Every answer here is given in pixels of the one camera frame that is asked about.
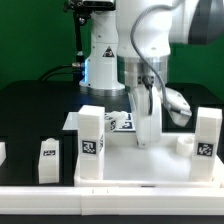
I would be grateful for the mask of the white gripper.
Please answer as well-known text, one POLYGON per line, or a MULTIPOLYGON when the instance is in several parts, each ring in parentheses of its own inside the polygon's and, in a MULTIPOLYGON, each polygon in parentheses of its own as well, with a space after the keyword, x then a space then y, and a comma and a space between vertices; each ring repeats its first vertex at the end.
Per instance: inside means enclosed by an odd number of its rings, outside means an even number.
POLYGON ((158 142, 162 133, 161 99, 155 87, 149 92, 143 85, 128 93, 137 142, 140 148, 158 142))

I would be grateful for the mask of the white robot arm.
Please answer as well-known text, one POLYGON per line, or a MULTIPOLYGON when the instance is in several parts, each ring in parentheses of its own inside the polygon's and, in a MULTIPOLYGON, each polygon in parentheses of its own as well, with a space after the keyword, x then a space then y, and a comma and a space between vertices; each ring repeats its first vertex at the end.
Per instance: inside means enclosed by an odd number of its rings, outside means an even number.
POLYGON ((126 91, 141 147, 160 140, 162 108, 186 125, 190 106, 166 87, 170 45, 205 45, 223 35, 224 0, 81 0, 79 6, 92 19, 81 89, 126 91))

